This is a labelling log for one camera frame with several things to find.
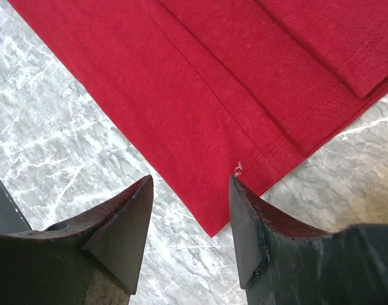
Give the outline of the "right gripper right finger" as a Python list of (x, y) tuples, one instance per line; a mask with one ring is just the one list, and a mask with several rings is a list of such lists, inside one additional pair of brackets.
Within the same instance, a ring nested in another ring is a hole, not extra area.
[(329, 233), (264, 201), (236, 177), (229, 209), (248, 304), (388, 304), (388, 224)]

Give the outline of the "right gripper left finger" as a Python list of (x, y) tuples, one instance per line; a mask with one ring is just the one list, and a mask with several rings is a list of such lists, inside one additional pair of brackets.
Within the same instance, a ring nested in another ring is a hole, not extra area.
[(128, 304), (137, 291), (153, 179), (45, 230), (0, 234), (0, 304)]

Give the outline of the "red t shirt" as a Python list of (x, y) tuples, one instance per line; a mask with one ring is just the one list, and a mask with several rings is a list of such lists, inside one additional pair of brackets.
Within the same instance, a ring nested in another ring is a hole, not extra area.
[(12, 1), (216, 235), (388, 92), (388, 1)]

